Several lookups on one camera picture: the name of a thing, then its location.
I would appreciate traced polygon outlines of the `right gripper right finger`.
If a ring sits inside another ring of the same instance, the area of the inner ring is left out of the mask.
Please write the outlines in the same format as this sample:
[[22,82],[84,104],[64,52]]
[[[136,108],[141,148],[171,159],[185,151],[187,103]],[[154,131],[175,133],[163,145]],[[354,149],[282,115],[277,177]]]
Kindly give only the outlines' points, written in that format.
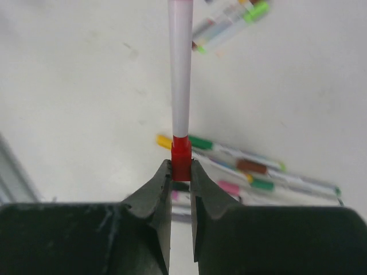
[[365,274],[366,223],[347,207],[245,206],[191,166],[200,274]]

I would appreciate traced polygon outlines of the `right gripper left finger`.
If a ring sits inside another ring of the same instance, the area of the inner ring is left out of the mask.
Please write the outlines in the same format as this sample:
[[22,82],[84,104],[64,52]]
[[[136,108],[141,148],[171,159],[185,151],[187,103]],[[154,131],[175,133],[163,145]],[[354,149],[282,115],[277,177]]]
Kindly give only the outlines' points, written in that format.
[[120,202],[1,207],[2,274],[168,274],[171,162]]

